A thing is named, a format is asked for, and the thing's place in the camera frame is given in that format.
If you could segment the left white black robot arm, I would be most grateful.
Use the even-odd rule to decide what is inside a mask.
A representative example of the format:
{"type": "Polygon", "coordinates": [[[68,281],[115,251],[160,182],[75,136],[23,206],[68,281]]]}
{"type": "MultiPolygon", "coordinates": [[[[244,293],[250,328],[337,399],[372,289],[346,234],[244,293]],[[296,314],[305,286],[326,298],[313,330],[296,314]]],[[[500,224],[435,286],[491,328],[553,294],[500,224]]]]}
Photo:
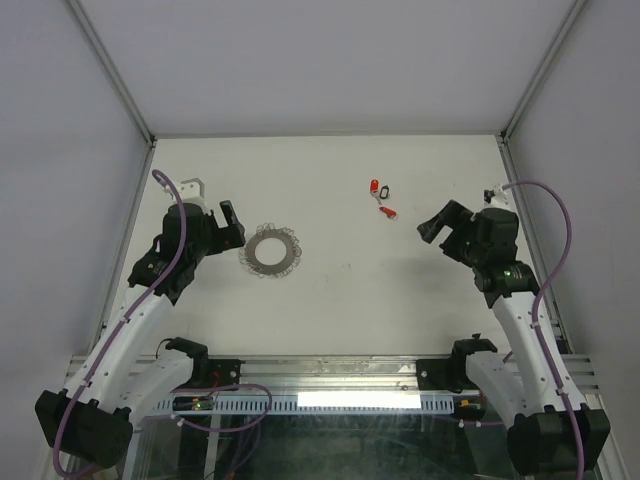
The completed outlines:
{"type": "Polygon", "coordinates": [[[45,390],[36,401],[51,448],[110,468],[127,452],[135,427],[170,392],[214,384],[207,346],[182,337],[170,339],[142,373],[130,371],[201,261],[244,246],[245,229],[232,203],[223,201],[220,207],[225,226],[200,200],[168,209],[161,233],[134,264],[123,303],[91,354],[60,392],[45,390]]]}

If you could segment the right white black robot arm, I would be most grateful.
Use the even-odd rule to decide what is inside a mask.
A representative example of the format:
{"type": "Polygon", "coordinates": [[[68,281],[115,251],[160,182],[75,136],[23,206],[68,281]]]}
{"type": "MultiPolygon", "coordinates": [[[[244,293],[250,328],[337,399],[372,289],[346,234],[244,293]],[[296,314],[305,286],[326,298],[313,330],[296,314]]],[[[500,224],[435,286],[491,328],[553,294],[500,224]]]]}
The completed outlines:
{"type": "Polygon", "coordinates": [[[583,477],[597,464],[610,422],[603,410],[587,405],[539,312],[541,289],[517,258],[517,214],[507,204],[491,202],[472,212],[451,200],[417,231],[431,243],[445,227],[451,231],[440,245],[443,254],[472,270],[518,371],[507,369],[490,340],[473,335],[454,342],[443,366],[419,368],[418,377],[452,393],[480,390],[506,428],[508,454],[520,475],[583,477]]]}

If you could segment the aluminium mounting rail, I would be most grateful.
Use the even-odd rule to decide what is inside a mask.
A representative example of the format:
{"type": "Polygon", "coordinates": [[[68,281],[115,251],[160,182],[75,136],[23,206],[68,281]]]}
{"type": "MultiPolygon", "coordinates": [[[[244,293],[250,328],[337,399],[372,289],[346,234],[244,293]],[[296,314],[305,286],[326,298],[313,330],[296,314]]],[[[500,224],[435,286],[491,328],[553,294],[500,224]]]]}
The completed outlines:
{"type": "MultiPolygon", "coordinates": [[[[431,370],[447,355],[416,356],[244,356],[226,367],[225,379],[257,383],[273,391],[304,390],[435,390],[431,370]]],[[[564,355],[566,367],[584,394],[598,394],[599,382],[588,356],[564,355]]]]}

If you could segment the red handled key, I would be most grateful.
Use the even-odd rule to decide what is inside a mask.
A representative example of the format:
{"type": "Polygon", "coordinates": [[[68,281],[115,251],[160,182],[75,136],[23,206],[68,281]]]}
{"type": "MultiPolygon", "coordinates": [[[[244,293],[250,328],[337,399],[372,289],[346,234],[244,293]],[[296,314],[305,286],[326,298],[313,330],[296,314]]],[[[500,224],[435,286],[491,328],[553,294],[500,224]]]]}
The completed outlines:
{"type": "Polygon", "coordinates": [[[369,187],[370,195],[376,200],[379,205],[382,205],[382,200],[380,197],[380,183],[377,179],[372,179],[369,187]]]}

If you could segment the red key tag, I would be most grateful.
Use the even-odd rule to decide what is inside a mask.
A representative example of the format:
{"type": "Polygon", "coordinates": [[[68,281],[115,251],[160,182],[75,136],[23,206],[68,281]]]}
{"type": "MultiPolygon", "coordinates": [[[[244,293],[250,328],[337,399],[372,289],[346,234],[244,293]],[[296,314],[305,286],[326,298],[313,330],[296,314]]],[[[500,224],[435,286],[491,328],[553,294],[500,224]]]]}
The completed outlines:
{"type": "Polygon", "coordinates": [[[390,220],[395,220],[397,218],[397,212],[389,207],[380,206],[379,210],[390,220]]]}

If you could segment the metal disc with key rings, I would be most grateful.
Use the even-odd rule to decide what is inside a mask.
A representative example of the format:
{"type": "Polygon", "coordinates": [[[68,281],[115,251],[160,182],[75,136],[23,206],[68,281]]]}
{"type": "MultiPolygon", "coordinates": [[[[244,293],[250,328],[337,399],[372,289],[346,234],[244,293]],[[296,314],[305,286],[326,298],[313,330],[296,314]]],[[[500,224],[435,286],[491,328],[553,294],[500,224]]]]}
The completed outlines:
{"type": "Polygon", "coordinates": [[[256,228],[238,257],[249,273],[276,279],[289,275],[300,264],[302,249],[292,229],[266,223],[256,228]]]}

